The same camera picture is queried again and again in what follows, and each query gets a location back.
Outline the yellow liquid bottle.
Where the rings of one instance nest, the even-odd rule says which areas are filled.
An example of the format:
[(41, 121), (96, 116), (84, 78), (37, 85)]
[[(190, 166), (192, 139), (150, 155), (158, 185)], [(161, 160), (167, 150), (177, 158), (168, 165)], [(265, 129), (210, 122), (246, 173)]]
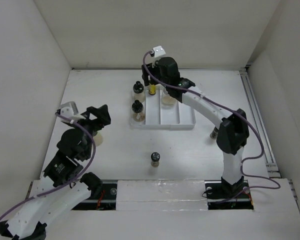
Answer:
[(151, 96), (154, 96), (156, 94), (156, 85), (154, 84), (149, 84), (148, 86), (148, 93), (151, 95)]

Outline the black knob spice bottle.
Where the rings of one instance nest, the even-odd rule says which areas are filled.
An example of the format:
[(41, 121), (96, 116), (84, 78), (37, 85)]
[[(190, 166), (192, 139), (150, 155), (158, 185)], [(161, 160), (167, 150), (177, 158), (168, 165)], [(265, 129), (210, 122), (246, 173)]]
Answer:
[(136, 81), (132, 87), (133, 99), (143, 103), (146, 99), (144, 85), (140, 81)]

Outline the cream cap spice bottle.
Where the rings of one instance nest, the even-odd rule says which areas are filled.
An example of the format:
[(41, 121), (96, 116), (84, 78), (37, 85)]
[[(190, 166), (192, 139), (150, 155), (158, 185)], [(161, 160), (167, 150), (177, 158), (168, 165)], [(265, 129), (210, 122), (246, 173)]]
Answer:
[(93, 140), (95, 145), (98, 147), (103, 143), (104, 138), (100, 132), (97, 132), (97, 134), (93, 137)]

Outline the wide glass jar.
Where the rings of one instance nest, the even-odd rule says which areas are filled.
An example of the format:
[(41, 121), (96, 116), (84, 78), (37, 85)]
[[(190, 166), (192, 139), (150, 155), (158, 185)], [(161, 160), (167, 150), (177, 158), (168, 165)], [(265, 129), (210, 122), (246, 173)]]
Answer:
[(161, 103), (166, 106), (172, 106), (176, 103), (176, 99), (169, 95), (166, 88), (162, 90)]

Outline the black cap spice bottle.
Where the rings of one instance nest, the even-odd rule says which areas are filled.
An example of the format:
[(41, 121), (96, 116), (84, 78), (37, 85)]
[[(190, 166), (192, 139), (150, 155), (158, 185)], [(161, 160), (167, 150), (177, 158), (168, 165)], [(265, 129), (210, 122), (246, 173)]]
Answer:
[(131, 106), (132, 119), (136, 122), (142, 122), (145, 120), (144, 106), (139, 100), (135, 100)]

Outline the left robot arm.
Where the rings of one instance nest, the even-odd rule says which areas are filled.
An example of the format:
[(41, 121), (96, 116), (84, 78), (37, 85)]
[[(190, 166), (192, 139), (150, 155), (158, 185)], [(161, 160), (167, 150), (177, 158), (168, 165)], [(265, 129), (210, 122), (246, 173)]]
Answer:
[(99, 131), (111, 124), (108, 106), (90, 106), (79, 113), (76, 103), (70, 101), (55, 115), (69, 129), (61, 135), (56, 154), (42, 171), (34, 194), (0, 216), (3, 237), (43, 240), (48, 226), (59, 215), (102, 192), (102, 180), (87, 169), (99, 146)]

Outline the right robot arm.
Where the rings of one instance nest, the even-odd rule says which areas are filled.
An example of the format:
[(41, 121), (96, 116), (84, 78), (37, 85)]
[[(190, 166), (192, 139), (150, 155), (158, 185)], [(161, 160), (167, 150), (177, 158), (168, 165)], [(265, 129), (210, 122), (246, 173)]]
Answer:
[(243, 189), (241, 172), (244, 147), (249, 137), (246, 113), (242, 109), (227, 110), (207, 99), (194, 82), (181, 77), (177, 62), (172, 57), (162, 57), (155, 63), (143, 63), (144, 84), (160, 84), (168, 95), (207, 118), (217, 130), (216, 143), (223, 154), (221, 191), (226, 198)]

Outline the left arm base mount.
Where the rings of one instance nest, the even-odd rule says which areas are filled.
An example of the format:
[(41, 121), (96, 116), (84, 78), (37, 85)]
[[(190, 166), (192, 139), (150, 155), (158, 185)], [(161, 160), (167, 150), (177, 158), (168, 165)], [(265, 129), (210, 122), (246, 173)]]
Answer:
[(102, 187), (96, 196), (91, 196), (72, 208), (73, 211), (114, 211), (116, 210), (118, 180), (102, 180)]

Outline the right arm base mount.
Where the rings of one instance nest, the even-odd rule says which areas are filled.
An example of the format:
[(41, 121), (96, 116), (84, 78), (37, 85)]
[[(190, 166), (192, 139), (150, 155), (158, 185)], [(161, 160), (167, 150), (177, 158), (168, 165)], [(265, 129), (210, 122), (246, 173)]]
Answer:
[(204, 183), (202, 197), (207, 200), (207, 209), (212, 210), (253, 210), (254, 204), (250, 193), (238, 193), (248, 187), (248, 181), (244, 180), (243, 186), (234, 193), (227, 193), (223, 189), (220, 180), (208, 180)]

